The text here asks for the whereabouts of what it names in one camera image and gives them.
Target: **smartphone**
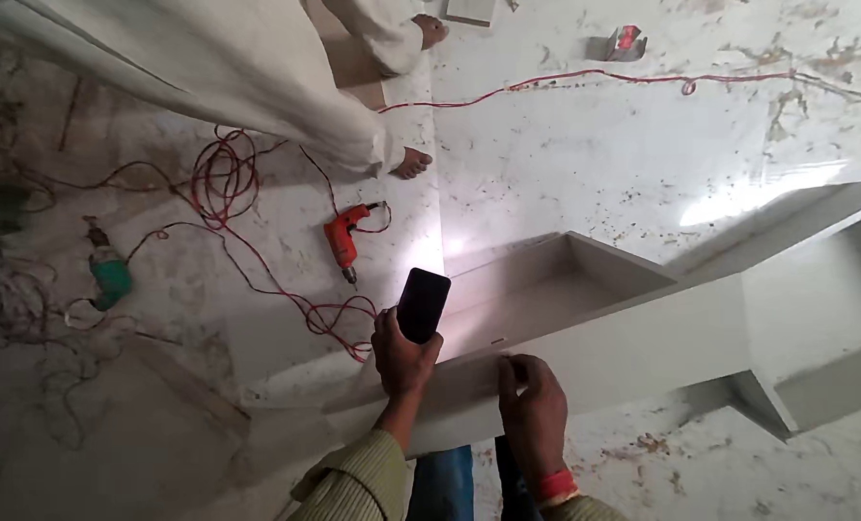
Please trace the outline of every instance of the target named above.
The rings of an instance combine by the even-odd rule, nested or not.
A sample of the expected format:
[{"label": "smartphone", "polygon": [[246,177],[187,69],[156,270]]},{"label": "smartphone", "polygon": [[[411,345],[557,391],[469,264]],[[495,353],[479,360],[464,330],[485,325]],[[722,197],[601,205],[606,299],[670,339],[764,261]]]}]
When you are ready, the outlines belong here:
[{"label": "smartphone", "polygon": [[398,301],[398,327],[402,335],[416,344],[430,340],[444,314],[449,292],[450,279],[412,268]]}]

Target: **power drill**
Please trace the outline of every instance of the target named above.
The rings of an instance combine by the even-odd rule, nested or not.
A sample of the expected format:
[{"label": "power drill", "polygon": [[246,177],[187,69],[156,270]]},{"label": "power drill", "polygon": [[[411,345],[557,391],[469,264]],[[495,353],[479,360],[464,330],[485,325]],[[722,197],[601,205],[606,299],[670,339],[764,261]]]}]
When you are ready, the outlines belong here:
[{"label": "power drill", "polygon": [[356,259],[356,246],[351,232],[356,229],[356,222],[369,216],[369,210],[377,207],[385,207],[385,201],[373,204],[359,204],[351,207],[337,216],[331,222],[324,225],[324,235],[328,238],[334,260],[341,267],[341,273],[347,282],[354,285],[356,290],[356,270],[354,260]]},{"label": "power drill", "polygon": [[89,272],[99,287],[99,297],[90,299],[89,303],[104,312],[131,293],[131,273],[125,260],[109,243],[108,235],[96,225],[96,218],[87,216],[83,220],[89,223],[86,236],[93,246],[92,255],[89,256]]}]

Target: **foot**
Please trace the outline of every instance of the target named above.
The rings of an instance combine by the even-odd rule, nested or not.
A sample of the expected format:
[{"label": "foot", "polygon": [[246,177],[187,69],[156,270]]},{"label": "foot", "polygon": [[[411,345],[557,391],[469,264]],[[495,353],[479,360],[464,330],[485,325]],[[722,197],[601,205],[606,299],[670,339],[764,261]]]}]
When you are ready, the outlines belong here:
[{"label": "foot", "polygon": [[417,24],[424,33],[424,41],[421,43],[421,50],[426,51],[435,46],[440,41],[446,38],[449,29],[446,28],[443,22],[431,15],[417,15],[411,18],[411,21]]},{"label": "foot", "polygon": [[421,172],[428,169],[428,165],[433,162],[433,158],[424,152],[418,152],[414,148],[404,148],[404,161],[398,165],[398,168],[391,171],[402,179],[414,179]]}]

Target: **hand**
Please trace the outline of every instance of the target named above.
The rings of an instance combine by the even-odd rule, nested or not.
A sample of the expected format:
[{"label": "hand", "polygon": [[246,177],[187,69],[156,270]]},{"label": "hand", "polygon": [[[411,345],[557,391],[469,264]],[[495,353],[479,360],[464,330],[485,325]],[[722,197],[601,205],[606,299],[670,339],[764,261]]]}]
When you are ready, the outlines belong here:
[{"label": "hand", "polygon": [[398,327],[397,309],[382,310],[376,317],[376,332],[372,336],[376,353],[376,369],[382,377],[382,388],[389,398],[423,396],[431,379],[444,338],[439,333],[418,345],[402,335]]},{"label": "hand", "polygon": [[[517,381],[527,389],[517,396]],[[562,446],[569,408],[566,394],[545,361],[518,354],[498,361],[498,408],[517,466],[528,487],[564,470]]]}]

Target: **white cloth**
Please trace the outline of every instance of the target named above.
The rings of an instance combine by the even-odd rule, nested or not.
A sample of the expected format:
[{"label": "white cloth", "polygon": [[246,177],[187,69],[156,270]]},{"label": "white cloth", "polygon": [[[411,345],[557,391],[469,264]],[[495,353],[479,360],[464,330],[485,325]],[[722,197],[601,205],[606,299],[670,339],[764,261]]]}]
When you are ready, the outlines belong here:
[{"label": "white cloth", "polygon": [[[395,0],[325,0],[392,73],[421,29]],[[1,0],[0,38],[161,107],[284,136],[356,172],[387,172],[404,148],[337,89],[299,0]]]}]

